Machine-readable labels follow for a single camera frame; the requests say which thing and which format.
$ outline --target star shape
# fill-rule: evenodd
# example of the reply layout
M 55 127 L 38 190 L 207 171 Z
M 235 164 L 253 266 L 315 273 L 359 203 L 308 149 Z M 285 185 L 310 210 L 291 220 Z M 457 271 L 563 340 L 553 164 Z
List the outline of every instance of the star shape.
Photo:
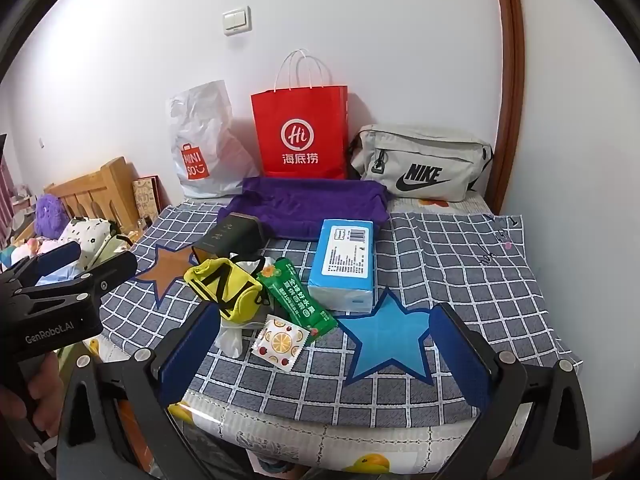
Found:
M 406 373 L 433 386 L 424 351 L 429 335 L 426 308 L 407 310 L 388 288 L 380 296 L 371 314 L 335 316 L 340 327 L 356 343 L 346 384 L 394 364 Z
M 172 283 L 184 277 L 184 273 L 193 267 L 190 259 L 191 246 L 178 250 L 156 245 L 156 260 L 147 270 L 134 277 L 139 282 L 153 282 L 156 294 L 156 306 L 159 306 Z

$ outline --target nike bag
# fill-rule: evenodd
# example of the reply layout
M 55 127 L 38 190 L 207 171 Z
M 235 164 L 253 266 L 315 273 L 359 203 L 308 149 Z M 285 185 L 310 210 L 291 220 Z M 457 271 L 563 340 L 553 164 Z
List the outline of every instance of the nike bag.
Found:
M 464 200 L 493 156 L 484 140 L 455 130 L 370 124 L 358 135 L 351 165 L 396 196 Z
M 169 99 L 169 132 L 175 171 L 187 198 L 242 192 L 258 175 L 254 160 L 231 131 L 231 102 L 224 81 L 196 86 Z
M 291 87 L 291 62 L 297 53 L 307 64 L 308 87 Z M 287 60 L 289 88 L 277 89 Z M 251 96 L 265 176 L 346 176 L 347 87 L 313 86 L 309 60 L 316 61 L 303 50 L 291 52 L 280 65 L 273 90 Z

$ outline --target gray plaid tablecloth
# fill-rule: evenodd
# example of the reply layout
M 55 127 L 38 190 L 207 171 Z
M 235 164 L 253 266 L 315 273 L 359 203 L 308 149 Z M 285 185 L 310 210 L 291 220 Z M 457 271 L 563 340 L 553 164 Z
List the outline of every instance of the gray plaid tablecloth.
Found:
M 138 270 L 151 266 L 155 246 L 177 250 L 200 238 L 221 205 L 183 203 L 165 209 L 135 245 Z M 286 256 L 303 283 L 314 242 L 270 240 L 264 254 Z M 552 365 L 559 356 L 581 361 L 551 328 L 540 289 L 526 263 L 522 218 L 391 213 L 376 241 L 376 295 L 388 286 L 407 309 L 451 303 L 460 317 L 497 351 L 523 362 Z M 176 279 L 160 304 L 153 283 L 128 281 L 105 296 L 104 335 L 126 353 L 155 347 L 198 303 Z M 431 338 L 425 342 L 434 386 L 395 366 L 348 386 L 354 343 L 339 328 L 301 352 L 291 373 L 274 368 L 248 349 L 255 332 L 245 330 L 242 355 L 231 359 L 213 346 L 191 388 L 256 412 L 295 420 L 377 428 L 436 426 L 476 414 L 462 398 Z

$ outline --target purple towel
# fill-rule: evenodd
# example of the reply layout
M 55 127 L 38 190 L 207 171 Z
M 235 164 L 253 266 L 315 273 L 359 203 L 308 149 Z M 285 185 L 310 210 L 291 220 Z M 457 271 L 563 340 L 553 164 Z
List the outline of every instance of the purple towel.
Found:
M 311 241 L 327 218 L 369 220 L 376 229 L 389 218 L 382 184 L 325 178 L 246 178 L 218 221 L 231 212 L 258 217 L 267 237 Z

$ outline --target white label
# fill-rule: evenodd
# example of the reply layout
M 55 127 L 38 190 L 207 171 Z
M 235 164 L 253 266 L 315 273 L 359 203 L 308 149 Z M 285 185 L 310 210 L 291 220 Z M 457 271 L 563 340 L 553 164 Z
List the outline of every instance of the white label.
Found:
M 322 273 L 327 276 L 367 278 L 369 276 L 369 230 L 334 225 L 324 254 Z

